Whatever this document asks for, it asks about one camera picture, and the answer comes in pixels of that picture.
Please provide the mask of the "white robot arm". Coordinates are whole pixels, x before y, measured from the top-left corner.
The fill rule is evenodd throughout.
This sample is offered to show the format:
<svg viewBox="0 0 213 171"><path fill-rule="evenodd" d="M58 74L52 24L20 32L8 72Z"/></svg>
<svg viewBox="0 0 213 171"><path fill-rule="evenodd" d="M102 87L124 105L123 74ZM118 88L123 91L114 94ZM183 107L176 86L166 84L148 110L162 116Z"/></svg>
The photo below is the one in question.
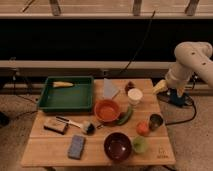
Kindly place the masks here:
<svg viewBox="0 0 213 171"><path fill-rule="evenodd" d="M213 46L208 42L182 42L175 47L176 62L171 65L165 78L154 87L158 94L168 89L176 89L181 97L191 76L196 73L209 87L213 88Z"/></svg>

